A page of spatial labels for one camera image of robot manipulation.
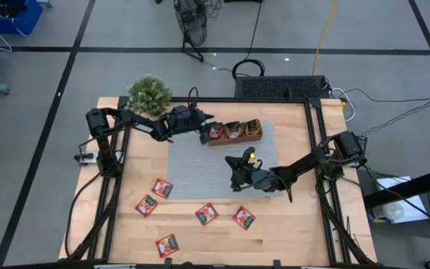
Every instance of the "yellow object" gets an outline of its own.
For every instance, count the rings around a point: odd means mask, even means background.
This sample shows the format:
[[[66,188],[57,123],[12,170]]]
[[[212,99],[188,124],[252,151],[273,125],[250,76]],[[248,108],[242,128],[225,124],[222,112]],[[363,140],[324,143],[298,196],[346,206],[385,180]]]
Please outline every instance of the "yellow object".
[[[251,158],[251,160],[252,161],[254,161],[254,162],[257,162],[258,160],[257,160],[257,158],[255,157],[255,154],[254,153],[251,153],[250,154],[250,158]]]
[[[334,13],[334,10],[336,9],[336,5],[337,5],[337,0],[333,0],[333,4],[331,5],[331,10],[329,11],[328,19],[326,20],[325,27],[322,30],[322,33],[320,36],[320,41],[318,42],[317,52],[314,55],[313,71],[311,71],[311,76],[314,75],[314,72],[317,69],[318,53],[320,52],[321,42],[323,41],[323,38],[325,38],[326,30],[328,29],[329,24],[331,23],[331,18],[333,17],[333,13]]]

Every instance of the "electric fan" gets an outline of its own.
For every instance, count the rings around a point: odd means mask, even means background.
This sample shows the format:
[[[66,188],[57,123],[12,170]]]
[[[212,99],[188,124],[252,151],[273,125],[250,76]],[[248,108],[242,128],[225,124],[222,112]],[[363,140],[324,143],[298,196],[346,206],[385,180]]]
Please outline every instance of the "electric fan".
[[[201,46],[207,39],[207,15],[204,4],[201,0],[175,0],[174,8],[178,25],[184,35],[182,52],[202,62],[204,58],[196,47]],[[189,43],[198,56],[186,52],[185,43]]]

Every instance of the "white label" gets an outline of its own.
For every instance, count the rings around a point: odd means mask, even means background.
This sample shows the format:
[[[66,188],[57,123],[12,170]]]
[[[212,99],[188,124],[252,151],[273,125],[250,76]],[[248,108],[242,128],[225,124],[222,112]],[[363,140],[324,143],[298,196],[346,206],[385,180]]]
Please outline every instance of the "white label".
[[[152,132],[154,129],[144,126],[142,124],[139,124],[137,126],[135,126],[134,128],[139,129],[140,131],[144,131],[144,132]]]

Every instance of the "gray mat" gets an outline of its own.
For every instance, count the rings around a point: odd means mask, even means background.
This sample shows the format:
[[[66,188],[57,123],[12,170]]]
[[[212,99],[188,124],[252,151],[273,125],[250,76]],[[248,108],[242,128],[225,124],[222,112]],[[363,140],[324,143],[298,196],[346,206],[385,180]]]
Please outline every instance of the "gray mat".
[[[255,155],[263,161],[262,168],[278,166],[274,127],[272,121],[261,121],[263,137],[261,140],[226,146],[201,145],[195,132],[179,134],[169,145],[168,181],[174,184],[170,200],[187,199],[225,199],[272,197],[280,192],[265,193],[248,188],[233,192],[231,169],[225,156],[241,157],[245,149],[253,146]]]

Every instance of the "blue bin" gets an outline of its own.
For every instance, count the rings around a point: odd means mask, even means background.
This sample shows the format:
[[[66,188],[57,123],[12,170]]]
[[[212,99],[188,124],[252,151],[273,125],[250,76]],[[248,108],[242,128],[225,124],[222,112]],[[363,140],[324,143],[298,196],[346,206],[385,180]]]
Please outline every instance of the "blue bin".
[[[1,34],[20,34],[19,29],[24,35],[30,34],[36,26],[37,20],[41,16],[43,9],[36,0],[14,0],[26,4],[28,8],[21,12],[16,18],[0,18],[0,33]]]

